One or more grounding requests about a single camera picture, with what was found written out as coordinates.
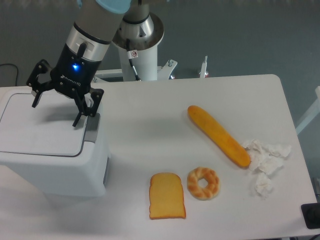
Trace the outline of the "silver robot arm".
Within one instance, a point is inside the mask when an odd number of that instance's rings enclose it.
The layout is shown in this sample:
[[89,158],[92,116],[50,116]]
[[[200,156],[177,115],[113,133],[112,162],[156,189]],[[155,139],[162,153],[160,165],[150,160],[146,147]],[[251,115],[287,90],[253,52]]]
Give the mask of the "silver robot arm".
[[74,100],[79,117],[94,117],[104,91],[91,83],[109,46],[118,49],[124,81],[155,81],[164,25],[148,0],[81,0],[79,5],[56,66],[40,60],[26,84],[33,107],[44,92],[55,90]]

